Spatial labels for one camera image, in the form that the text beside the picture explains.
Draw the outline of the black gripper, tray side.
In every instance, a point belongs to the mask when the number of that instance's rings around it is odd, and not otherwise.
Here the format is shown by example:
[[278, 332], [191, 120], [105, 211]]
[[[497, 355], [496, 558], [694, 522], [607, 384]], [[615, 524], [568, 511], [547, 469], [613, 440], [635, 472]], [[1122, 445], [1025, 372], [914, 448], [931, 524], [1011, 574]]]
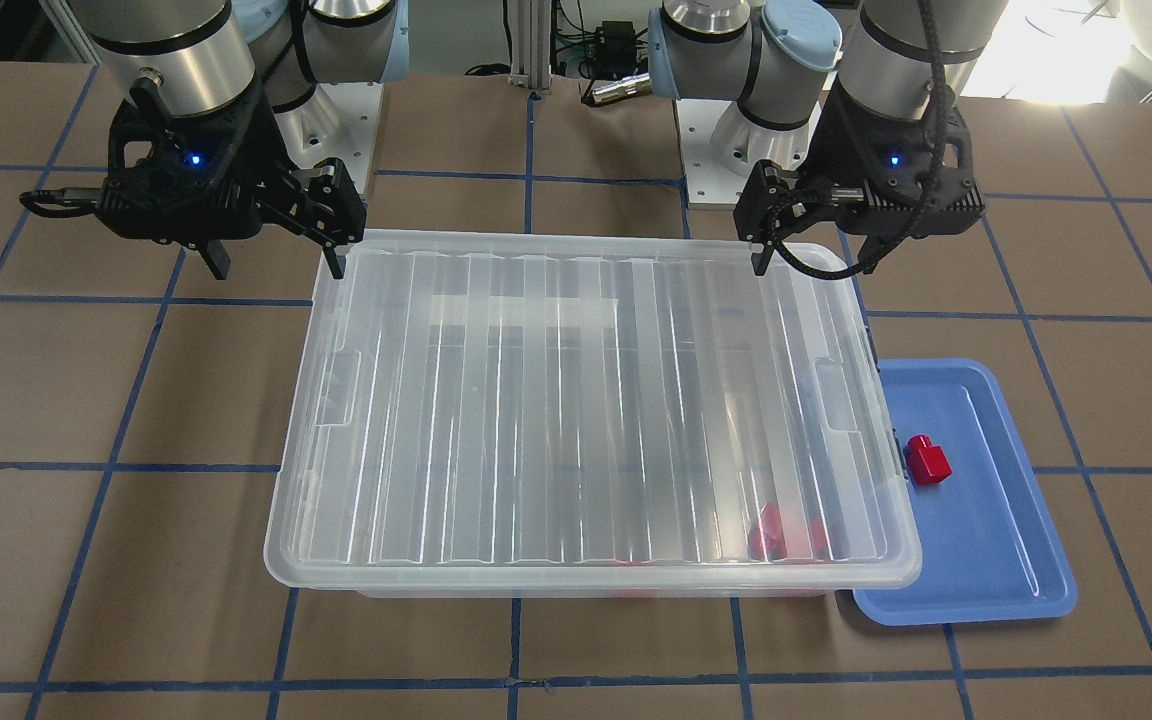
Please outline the black gripper, tray side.
[[[900, 242], [969, 232], [986, 214], [973, 176], [972, 137], [954, 96], [919, 120], [882, 118], [842, 85], [829, 91], [808, 151], [808, 184], [829, 202], [827, 219], [861, 234], [861, 265], [876, 265]], [[751, 268], [763, 276], [776, 247], [803, 229], [805, 190], [772, 160], [751, 165], [733, 209]]]

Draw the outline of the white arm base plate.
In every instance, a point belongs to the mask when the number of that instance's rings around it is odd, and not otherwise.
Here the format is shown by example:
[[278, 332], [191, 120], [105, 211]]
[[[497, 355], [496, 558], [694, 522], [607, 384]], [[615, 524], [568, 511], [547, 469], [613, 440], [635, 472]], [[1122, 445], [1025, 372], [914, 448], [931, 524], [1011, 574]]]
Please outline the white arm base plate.
[[756, 161], [767, 159], [785, 170], [799, 168], [820, 119], [819, 103], [806, 124], [791, 131], [755, 126], [733, 101], [682, 99], [675, 109], [687, 200], [702, 210], [735, 209]]
[[380, 83], [319, 85], [298, 108], [275, 114], [291, 161], [314, 167], [328, 158], [346, 164], [361, 196], [366, 196], [379, 136], [385, 86]]

